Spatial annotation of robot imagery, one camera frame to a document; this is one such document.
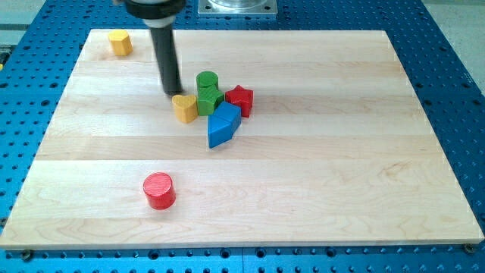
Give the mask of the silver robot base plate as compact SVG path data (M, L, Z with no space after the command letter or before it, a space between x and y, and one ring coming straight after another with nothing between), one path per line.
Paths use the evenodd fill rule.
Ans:
M277 0L199 0L198 14L277 14Z

